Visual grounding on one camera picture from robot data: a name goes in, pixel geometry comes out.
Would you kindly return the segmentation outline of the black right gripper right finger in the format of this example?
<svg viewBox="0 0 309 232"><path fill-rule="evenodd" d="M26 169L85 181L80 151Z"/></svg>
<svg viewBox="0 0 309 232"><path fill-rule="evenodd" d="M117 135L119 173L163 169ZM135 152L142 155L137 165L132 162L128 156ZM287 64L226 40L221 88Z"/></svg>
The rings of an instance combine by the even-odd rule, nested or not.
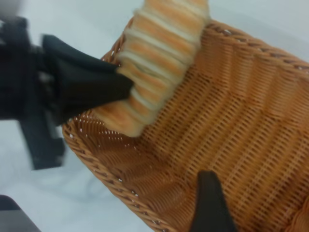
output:
<svg viewBox="0 0 309 232"><path fill-rule="evenodd" d="M213 171L197 175L196 209L191 232L236 232L221 182Z"/></svg>

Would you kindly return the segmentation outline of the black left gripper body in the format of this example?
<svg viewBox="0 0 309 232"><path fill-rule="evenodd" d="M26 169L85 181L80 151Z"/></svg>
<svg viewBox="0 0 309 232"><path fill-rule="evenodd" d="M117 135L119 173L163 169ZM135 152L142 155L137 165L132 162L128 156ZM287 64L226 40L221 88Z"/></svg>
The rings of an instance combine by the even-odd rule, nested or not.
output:
<svg viewBox="0 0 309 232"><path fill-rule="evenodd" d="M39 52L32 46L25 18L0 25L0 118L18 121L32 167L43 170L63 164L65 146L53 135L46 116L44 88L39 80Z"/></svg>

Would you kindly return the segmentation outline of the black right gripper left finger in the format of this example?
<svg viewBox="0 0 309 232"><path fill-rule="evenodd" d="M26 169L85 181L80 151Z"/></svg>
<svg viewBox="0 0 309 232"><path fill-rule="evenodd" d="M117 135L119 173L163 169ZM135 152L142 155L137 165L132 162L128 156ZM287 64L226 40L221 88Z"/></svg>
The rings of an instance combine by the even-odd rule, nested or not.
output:
<svg viewBox="0 0 309 232"><path fill-rule="evenodd" d="M1 232L41 232L19 205L9 196L0 196Z"/></svg>

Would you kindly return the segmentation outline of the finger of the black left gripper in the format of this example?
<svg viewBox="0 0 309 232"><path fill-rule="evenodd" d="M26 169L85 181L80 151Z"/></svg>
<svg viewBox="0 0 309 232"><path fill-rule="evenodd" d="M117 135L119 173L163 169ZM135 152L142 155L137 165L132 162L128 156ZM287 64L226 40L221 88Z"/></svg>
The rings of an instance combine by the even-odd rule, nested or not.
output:
<svg viewBox="0 0 309 232"><path fill-rule="evenodd" d="M133 82L117 65L89 56L53 35L42 38L43 73L51 77L49 107L56 125L129 97Z"/></svg>

